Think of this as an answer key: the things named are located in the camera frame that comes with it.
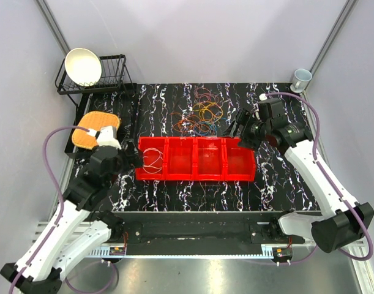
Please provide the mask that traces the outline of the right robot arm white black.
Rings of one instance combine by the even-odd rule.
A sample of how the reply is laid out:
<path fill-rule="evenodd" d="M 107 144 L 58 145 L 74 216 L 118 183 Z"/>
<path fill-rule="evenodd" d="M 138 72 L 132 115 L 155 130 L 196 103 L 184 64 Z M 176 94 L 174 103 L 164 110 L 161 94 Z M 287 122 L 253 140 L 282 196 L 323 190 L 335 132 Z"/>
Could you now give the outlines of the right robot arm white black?
<path fill-rule="evenodd" d="M 352 196 L 316 150 L 308 127 L 288 122 L 279 112 L 273 117 L 259 118 L 242 108 L 224 132 L 226 137 L 239 135 L 239 146 L 256 151 L 266 141 L 297 170 L 318 202 L 321 214 L 282 214 L 269 227 L 269 236 L 282 243 L 290 235 L 312 239 L 325 253 L 366 238 L 368 249 L 373 243 L 368 227 L 374 217 L 369 203 L 360 203 Z"/>

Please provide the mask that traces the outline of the pale blue mug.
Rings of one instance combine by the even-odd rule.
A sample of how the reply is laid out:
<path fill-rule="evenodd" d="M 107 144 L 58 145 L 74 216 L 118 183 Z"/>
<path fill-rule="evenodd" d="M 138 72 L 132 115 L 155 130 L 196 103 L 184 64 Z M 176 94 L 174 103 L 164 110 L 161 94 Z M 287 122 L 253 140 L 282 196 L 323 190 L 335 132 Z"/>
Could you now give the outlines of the pale blue mug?
<path fill-rule="evenodd" d="M 305 90 L 313 75 L 307 69 L 296 69 L 294 71 L 290 89 L 294 93 L 301 93 Z"/>

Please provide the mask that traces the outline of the aluminium frame rail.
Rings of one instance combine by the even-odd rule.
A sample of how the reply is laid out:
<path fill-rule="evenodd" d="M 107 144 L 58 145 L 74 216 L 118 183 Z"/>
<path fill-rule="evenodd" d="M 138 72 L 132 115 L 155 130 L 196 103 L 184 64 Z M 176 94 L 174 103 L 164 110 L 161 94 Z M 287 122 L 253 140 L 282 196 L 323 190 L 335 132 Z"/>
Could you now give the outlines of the aluminium frame rail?
<path fill-rule="evenodd" d="M 32 238 L 32 243 L 35 243 L 37 238 L 42 234 L 44 231 L 45 227 L 48 225 L 47 222 L 39 222 L 36 228 L 36 231 L 34 233 L 34 236 Z M 75 230 L 70 234 L 68 239 L 65 241 L 64 245 L 67 246 L 73 241 L 75 241 L 78 237 L 80 237 L 90 226 L 92 223 L 90 222 L 82 222 L 79 226 L 75 228 Z M 176 239 L 179 240 L 185 240 L 185 239 L 201 239 L 201 237 L 177 237 Z M 299 236 L 293 236 L 292 238 L 292 248 L 295 247 L 313 247 L 315 245 L 315 242 L 312 241 L 311 239 L 303 239 L 302 237 Z M 286 247 L 286 244 L 284 242 L 274 242 L 274 241 L 268 241 L 266 238 L 266 241 L 262 241 L 262 246 L 263 247 Z M 359 246 L 359 247 L 364 247 L 366 246 L 366 239 L 362 238 L 361 240 L 355 241 L 353 243 L 350 243 L 349 246 Z"/>

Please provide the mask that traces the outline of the black tray under pad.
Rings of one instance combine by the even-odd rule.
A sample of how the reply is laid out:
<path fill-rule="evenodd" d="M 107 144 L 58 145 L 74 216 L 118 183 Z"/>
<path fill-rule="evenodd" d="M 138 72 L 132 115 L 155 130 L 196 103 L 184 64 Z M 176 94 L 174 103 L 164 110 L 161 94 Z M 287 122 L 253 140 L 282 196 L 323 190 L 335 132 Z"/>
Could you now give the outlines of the black tray under pad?
<path fill-rule="evenodd" d="M 78 123 L 78 127 L 91 129 L 92 132 L 88 134 L 81 129 L 72 130 L 65 146 L 65 154 L 73 160 L 85 159 L 90 156 L 92 149 L 98 145 L 95 135 L 101 128 L 112 126 L 118 130 L 122 123 L 122 119 L 113 113 L 98 110 L 87 112 L 91 97 L 92 94 L 83 94 L 75 122 Z"/>

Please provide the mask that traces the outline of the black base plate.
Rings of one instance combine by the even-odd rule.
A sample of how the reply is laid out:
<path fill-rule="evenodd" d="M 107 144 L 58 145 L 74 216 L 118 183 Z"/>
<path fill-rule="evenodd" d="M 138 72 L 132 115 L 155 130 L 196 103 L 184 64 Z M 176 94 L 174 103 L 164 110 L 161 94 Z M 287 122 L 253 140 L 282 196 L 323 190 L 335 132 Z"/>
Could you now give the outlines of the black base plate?
<path fill-rule="evenodd" d="M 332 252 L 344 236 L 342 217 L 317 213 L 111 213 L 96 212 L 91 222 L 116 228 L 109 244 L 127 242 L 137 257 L 242 257 L 263 255 L 265 246 L 316 243 Z"/>

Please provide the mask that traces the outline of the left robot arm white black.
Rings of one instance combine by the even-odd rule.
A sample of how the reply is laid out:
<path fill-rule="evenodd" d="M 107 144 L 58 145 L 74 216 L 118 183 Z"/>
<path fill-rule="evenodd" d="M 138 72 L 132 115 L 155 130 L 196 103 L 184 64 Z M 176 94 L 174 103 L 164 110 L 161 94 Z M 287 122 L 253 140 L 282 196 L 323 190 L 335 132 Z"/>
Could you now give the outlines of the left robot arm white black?
<path fill-rule="evenodd" d="M 132 139 L 117 147 L 99 146 L 88 164 L 71 180 L 53 217 L 31 248 L 15 263 L 6 263 L 1 276 L 10 282 L 9 293 L 57 293 L 69 272 L 90 251 L 124 238 L 124 221 L 111 211 L 96 215 L 89 228 L 73 242 L 75 229 L 95 211 L 120 174 L 140 168 L 143 153 Z"/>

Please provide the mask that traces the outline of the white bowl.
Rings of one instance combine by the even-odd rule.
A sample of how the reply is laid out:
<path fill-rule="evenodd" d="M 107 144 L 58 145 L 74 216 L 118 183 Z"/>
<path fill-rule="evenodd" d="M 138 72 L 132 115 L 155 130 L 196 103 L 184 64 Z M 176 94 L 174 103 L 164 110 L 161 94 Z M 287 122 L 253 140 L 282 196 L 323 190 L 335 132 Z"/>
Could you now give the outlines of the white bowl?
<path fill-rule="evenodd" d="M 65 57 L 64 67 L 69 78 L 79 86 L 93 86 L 102 76 L 100 59 L 85 48 L 70 50 Z"/>

